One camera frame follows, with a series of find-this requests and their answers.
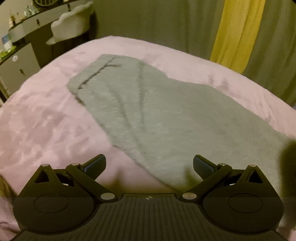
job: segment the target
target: ribbed black surface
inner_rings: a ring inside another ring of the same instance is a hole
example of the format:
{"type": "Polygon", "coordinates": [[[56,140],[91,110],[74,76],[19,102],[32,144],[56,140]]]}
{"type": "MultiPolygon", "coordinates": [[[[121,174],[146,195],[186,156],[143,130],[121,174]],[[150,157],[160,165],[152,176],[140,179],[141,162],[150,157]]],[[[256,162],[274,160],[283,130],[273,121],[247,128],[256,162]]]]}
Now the ribbed black surface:
{"type": "Polygon", "coordinates": [[[95,216],[77,230],[58,235],[24,231],[14,241],[284,241],[276,232],[238,235],[211,224],[195,204],[174,195],[125,194],[102,204],[95,216]]]}

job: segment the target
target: silver screw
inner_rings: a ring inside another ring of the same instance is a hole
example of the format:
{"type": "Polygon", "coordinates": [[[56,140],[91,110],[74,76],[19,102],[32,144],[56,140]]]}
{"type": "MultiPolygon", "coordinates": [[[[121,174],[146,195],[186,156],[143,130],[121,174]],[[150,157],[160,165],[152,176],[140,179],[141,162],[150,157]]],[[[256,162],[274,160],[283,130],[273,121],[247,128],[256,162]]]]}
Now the silver screw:
{"type": "Polygon", "coordinates": [[[104,200],[111,200],[111,199],[115,198],[115,195],[113,193],[106,192],[101,195],[101,198],[104,200]]]}
{"type": "Polygon", "coordinates": [[[195,199],[197,196],[195,193],[192,193],[192,192],[186,192],[182,195],[182,197],[184,199],[187,199],[187,200],[192,200],[192,199],[195,199]]]}

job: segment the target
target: pink bedsheet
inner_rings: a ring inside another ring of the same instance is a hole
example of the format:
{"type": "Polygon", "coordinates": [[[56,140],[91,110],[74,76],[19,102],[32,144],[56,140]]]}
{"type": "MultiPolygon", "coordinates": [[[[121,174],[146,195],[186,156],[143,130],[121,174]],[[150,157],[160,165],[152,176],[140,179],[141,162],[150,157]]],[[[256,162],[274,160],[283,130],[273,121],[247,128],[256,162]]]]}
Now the pink bedsheet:
{"type": "MultiPolygon", "coordinates": [[[[113,147],[66,87],[71,77],[103,53],[135,57],[169,78],[213,86],[275,130],[296,137],[296,111],[246,77],[164,46],[110,36],[80,45],[55,59],[29,78],[0,108],[0,174],[17,194],[41,164],[65,168],[70,163],[84,163],[99,153],[106,156],[107,168],[97,181],[117,194],[172,192],[113,147]]],[[[0,210],[0,240],[4,241],[18,229],[9,203],[2,206],[5,210],[0,210]]]]}

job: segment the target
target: yellow curtain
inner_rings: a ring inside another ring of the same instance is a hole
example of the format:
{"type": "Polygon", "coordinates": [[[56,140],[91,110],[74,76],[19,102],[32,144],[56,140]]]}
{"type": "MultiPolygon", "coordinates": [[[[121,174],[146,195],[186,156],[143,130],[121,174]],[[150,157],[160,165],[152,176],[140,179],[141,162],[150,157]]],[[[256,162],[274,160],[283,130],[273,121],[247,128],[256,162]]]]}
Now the yellow curtain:
{"type": "Polygon", "coordinates": [[[238,73],[249,61],[265,0],[225,0],[210,60],[238,73]]]}

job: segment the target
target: chair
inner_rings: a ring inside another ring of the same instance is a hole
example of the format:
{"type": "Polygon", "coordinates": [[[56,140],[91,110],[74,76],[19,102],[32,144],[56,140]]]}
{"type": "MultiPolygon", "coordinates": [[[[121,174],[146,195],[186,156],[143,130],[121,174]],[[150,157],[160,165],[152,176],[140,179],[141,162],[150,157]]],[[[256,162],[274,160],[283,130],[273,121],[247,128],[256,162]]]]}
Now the chair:
{"type": "Polygon", "coordinates": [[[63,40],[72,39],[86,33],[90,28],[92,2],[79,5],[72,11],[63,13],[60,18],[51,24],[53,37],[46,44],[53,46],[63,40]]]}

